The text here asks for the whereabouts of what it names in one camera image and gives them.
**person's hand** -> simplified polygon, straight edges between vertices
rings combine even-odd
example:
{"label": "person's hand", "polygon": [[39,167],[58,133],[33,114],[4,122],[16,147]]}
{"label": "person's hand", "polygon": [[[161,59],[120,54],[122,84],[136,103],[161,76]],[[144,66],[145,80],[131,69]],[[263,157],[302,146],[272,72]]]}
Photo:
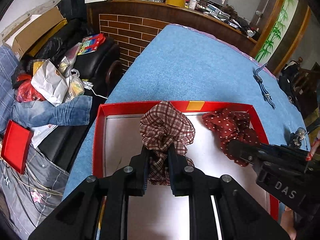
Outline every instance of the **person's hand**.
{"label": "person's hand", "polygon": [[288,233],[291,240],[295,240],[297,231],[293,227],[294,213],[293,210],[287,206],[284,207],[284,212],[281,216],[281,227]]}

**brick wall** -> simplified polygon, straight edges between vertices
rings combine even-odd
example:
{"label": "brick wall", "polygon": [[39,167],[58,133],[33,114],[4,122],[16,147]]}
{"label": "brick wall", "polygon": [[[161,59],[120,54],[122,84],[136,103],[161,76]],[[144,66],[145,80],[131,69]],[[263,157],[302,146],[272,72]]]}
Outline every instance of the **brick wall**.
{"label": "brick wall", "polygon": [[120,61],[127,70],[137,56],[169,23],[124,15],[100,14],[100,32],[120,47]]}

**wooden counter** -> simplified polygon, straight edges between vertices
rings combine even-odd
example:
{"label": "wooden counter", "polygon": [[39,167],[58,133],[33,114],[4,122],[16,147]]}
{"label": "wooden counter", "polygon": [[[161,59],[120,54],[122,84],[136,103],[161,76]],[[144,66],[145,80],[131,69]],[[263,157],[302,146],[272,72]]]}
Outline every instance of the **wooden counter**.
{"label": "wooden counter", "polygon": [[96,32],[113,37],[121,48],[121,61],[130,66],[150,41],[168,24],[175,23],[214,35],[249,54],[256,41],[239,30],[198,11],[164,3],[114,0],[87,4]]}

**polka dot fabric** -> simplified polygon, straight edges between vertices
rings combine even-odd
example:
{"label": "polka dot fabric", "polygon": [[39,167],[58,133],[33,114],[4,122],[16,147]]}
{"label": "polka dot fabric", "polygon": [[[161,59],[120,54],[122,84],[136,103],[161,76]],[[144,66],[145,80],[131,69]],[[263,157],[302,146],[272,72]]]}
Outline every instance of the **polka dot fabric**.
{"label": "polka dot fabric", "polygon": [[256,132],[249,128],[250,115],[242,112],[232,112],[228,109],[204,114],[202,116],[204,125],[219,136],[220,148],[223,153],[240,166],[247,166],[248,163],[239,158],[233,157],[228,152],[228,143],[231,140],[239,140],[252,146],[260,146]]}

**plaid fabric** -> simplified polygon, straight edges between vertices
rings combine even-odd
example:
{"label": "plaid fabric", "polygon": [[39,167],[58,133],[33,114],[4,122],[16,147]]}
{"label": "plaid fabric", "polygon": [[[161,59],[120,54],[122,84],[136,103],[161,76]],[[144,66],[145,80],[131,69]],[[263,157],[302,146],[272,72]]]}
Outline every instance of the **plaid fabric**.
{"label": "plaid fabric", "polygon": [[[140,121],[142,142],[154,153],[150,157],[151,184],[170,185],[166,151],[173,143],[177,154],[185,156],[186,145],[193,143],[195,133],[190,120],[170,102],[162,101],[144,114]],[[191,159],[187,158],[187,162],[194,166]]]}
{"label": "plaid fabric", "polygon": [[11,49],[0,47],[0,134],[3,134],[11,115],[14,100],[14,90],[11,75],[18,65],[18,60]]}
{"label": "plaid fabric", "polygon": [[208,129],[219,136],[220,148],[223,153],[236,164],[243,167],[247,166],[247,162],[229,154],[228,143],[235,139],[259,147],[260,142],[255,130],[249,128],[250,115],[221,109],[220,111],[204,114],[202,120]]}

